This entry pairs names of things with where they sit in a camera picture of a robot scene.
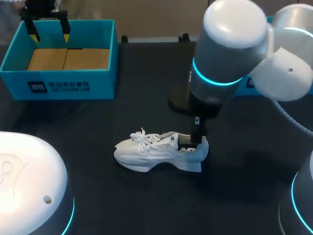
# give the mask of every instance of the black table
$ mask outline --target black table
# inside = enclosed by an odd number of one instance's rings
[[[170,165],[138,173],[114,160],[114,146],[141,127],[191,132],[192,118],[173,113],[168,96],[186,78],[193,50],[193,43],[120,45],[110,101],[14,102],[0,83],[1,129],[47,141],[67,166],[75,234],[280,234],[279,200],[313,144],[264,97],[233,98],[207,122],[202,173]],[[308,96],[284,107],[313,129],[311,104]]]

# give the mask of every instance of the small hole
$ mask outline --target small hole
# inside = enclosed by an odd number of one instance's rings
[[[51,204],[52,203],[52,199],[49,196],[44,196],[44,202],[47,204]]]

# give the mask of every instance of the white sneaker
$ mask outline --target white sneaker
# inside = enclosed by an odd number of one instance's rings
[[[209,144],[206,137],[195,146],[190,135],[168,132],[163,135],[145,135],[136,132],[131,138],[115,146],[114,157],[124,167],[147,172],[159,163],[171,163],[178,169],[201,172],[201,162],[206,158]]]

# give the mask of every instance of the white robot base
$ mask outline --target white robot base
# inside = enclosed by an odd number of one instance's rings
[[[0,132],[0,234],[70,235],[74,199],[58,152],[34,136]]]
[[[283,235],[313,234],[313,153],[293,179],[278,210]]]

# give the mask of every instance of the blue box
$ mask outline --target blue box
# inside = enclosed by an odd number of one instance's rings
[[[118,60],[114,20],[69,21],[68,43],[65,43],[60,21],[34,23],[40,42],[36,43],[27,34],[21,22],[0,67],[0,75],[15,100],[114,98]],[[110,49],[110,59],[107,69],[27,71],[36,48]]]
[[[271,23],[273,16],[268,16],[268,22]],[[308,94],[313,94],[313,87],[311,87]],[[241,79],[239,86],[236,90],[235,96],[248,96],[248,95],[261,95],[253,85],[253,81],[249,76],[245,76]]]

